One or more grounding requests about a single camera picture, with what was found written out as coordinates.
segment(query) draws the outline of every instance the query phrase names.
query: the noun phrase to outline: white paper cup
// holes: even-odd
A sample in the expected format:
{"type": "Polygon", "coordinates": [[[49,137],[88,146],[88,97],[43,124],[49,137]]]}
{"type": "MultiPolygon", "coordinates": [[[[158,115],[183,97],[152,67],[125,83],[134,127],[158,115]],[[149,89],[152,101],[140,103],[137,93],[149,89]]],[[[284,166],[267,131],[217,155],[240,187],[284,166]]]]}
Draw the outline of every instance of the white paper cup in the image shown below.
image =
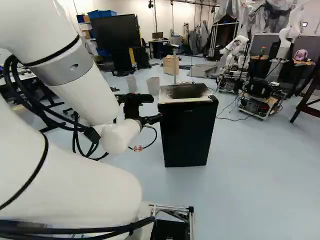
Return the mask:
{"type": "Polygon", "coordinates": [[[157,96],[160,91],[160,78],[158,76],[150,77],[146,84],[148,86],[149,93],[153,96],[157,96]]]}

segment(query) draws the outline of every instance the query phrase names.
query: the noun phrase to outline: black chair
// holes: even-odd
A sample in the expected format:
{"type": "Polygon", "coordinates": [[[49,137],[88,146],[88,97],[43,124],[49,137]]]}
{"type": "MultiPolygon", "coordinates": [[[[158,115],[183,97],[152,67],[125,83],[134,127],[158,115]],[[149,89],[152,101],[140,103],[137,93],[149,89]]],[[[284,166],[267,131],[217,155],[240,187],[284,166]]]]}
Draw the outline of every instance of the black chair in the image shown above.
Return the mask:
{"type": "Polygon", "coordinates": [[[136,68],[139,69],[150,69],[152,66],[149,63],[149,55],[146,49],[150,48],[149,44],[145,40],[141,39],[142,46],[133,49],[134,60],[136,62],[136,68]]]}

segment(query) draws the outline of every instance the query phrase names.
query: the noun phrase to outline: small bottle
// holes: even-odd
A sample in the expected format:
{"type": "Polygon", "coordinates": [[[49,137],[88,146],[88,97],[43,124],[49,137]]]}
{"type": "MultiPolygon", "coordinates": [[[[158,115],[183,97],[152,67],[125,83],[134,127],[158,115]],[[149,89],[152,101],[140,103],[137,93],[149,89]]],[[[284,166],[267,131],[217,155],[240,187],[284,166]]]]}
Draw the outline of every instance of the small bottle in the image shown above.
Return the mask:
{"type": "Polygon", "coordinates": [[[259,58],[262,58],[265,55],[266,47],[263,46],[260,50],[259,58]]]}

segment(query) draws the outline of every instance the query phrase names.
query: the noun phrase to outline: cardboard box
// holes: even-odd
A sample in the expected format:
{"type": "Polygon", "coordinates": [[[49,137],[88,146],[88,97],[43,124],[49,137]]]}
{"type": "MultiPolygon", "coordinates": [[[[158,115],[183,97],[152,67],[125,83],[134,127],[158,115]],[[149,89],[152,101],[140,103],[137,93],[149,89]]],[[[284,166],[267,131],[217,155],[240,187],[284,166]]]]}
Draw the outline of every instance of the cardboard box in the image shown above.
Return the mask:
{"type": "MultiPolygon", "coordinates": [[[[174,74],[174,56],[167,55],[163,58],[163,71],[165,74],[174,74]]],[[[175,74],[179,74],[179,57],[175,57],[175,74]]]]}
{"type": "Polygon", "coordinates": [[[86,38],[86,39],[90,39],[90,30],[82,30],[82,35],[86,38]]]}
{"type": "Polygon", "coordinates": [[[88,15],[84,15],[83,20],[85,23],[90,23],[90,17],[88,15]]]}

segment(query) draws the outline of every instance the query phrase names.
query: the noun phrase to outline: table top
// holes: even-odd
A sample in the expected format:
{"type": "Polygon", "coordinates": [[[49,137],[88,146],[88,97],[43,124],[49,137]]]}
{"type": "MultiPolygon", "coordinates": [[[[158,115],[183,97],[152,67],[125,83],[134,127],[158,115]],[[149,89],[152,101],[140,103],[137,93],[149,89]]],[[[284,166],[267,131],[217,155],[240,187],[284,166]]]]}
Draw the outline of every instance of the table top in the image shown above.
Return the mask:
{"type": "Polygon", "coordinates": [[[163,42],[169,42],[169,40],[152,40],[152,41],[149,41],[149,43],[163,43],[163,42]]]}
{"type": "MultiPolygon", "coordinates": [[[[36,78],[37,76],[34,73],[25,73],[24,75],[19,75],[21,81],[23,80],[27,80],[27,79],[33,79],[36,78]]],[[[15,79],[13,76],[10,77],[11,78],[11,82],[15,82],[15,79]]],[[[6,81],[5,78],[1,78],[0,79],[0,86],[6,85],[6,81]]]]}
{"type": "Polygon", "coordinates": [[[159,104],[212,102],[212,92],[203,83],[160,86],[159,104]]]}
{"type": "MultiPolygon", "coordinates": [[[[267,60],[268,59],[268,55],[263,55],[260,60],[267,60]]],[[[259,60],[259,56],[252,56],[251,59],[256,59],[259,60]]]]}
{"type": "MultiPolygon", "coordinates": [[[[267,60],[268,59],[268,55],[263,55],[260,60],[267,60]]],[[[259,60],[259,56],[252,56],[251,59],[255,59],[255,60],[259,60]]],[[[313,61],[297,61],[297,60],[293,60],[294,64],[305,64],[308,66],[312,66],[315,63],[313,61]]]]}

